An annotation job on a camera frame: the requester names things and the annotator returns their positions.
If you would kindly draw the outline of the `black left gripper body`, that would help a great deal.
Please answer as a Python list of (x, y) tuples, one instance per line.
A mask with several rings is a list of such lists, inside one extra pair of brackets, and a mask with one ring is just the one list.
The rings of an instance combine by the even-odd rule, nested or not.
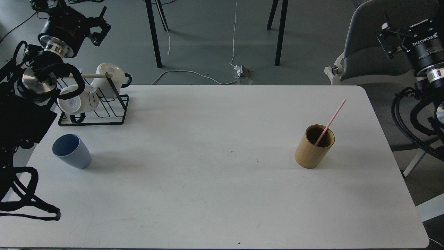
[(58, 41), (66, 48), (65, 58), (78, 54), (84, 39), (90, 34), (93, 18), (86, 17), (68, 5), (56, 5), (44, 10), (49, 18), (38, 41), (46, 46), (48, 42)]

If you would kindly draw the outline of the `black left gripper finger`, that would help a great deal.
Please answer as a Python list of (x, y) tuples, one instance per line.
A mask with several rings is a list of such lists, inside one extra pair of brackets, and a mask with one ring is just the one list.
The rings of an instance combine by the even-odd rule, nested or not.
[(102, 11), (99, 14), (99, 16), (97, 16), (97, 17), (88, 17), (88, 18), (85, 19), (85, 22), (87, 24), (106, 24), (106, 21), (104, 19), (104, 14), (105, 14), (106, 10), (107, 10), (107, 7), (104, 6), (102, 8)]
[[(93, 28), (99, 28), (100, 31), (93, 31)], [(90, 40), (93, 45), (99, 47), (110, 30), (111, 25), (105, 19), (92, 19), (90, 23)]]

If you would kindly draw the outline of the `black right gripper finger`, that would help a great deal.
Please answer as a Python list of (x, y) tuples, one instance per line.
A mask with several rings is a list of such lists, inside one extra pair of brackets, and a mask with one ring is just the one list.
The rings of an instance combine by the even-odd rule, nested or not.
[(392, 59), (395, 57), (395, 54), (406, 52), (406, 48), (402, 43), (406, 38), (413, 38), (413, 32), (412, 30), (394, 27), (390, 23), (384, 23), (377, 38), (385, 55)]

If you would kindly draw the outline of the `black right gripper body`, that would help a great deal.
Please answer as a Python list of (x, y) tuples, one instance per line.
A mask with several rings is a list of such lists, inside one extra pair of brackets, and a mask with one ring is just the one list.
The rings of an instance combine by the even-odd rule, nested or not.
[(408, 31), (413, 33), (413, 37), (404, 38), (402, 48), (414, 76), (425, 77), (428, 70), (443, 64), (443, 21), (425, 19), (410, 26)]

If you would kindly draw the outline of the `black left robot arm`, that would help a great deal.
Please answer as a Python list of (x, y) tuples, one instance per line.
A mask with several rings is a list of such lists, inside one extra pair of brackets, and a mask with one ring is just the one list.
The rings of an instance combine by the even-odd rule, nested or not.
[(30, 1), (35, 13), (48, 19), (38, 35), (39, 45), (21, 41), (1, 68), (0, 147), (1, 216), (60, 220), (60, 209), (36, 196), (38, 171), (16, 167), (14, 154), (40, 143), (56, 118), (51, 111), (57, 100), (77, 97), (86, 88), (79, 70), (64, 58), (75, 57), (89, 38), (100, 46), (111, 29), (104, 19), (86, 17), (64, 0)]

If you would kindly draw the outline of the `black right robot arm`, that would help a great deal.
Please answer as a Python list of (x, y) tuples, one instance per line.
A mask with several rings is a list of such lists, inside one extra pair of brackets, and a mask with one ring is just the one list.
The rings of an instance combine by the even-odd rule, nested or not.
[(420, 133), (443, 140), (443, 21), (435, 17), (402, 29), (391, 24), (388, 14), (384, 17), (382, 31), (377, 35), (384, 53), (392, 59), (404, 52), (417, 78), (414, 87), (406, 87), (395, 95), (391, 105), (395, 125), (414, 145), (443, 160), (443, 146), (433, 148), (422, 141), (409, 130), (400, 113), (401, 100), (415, 98), (417, 104), (409, 115), (412, 126)]

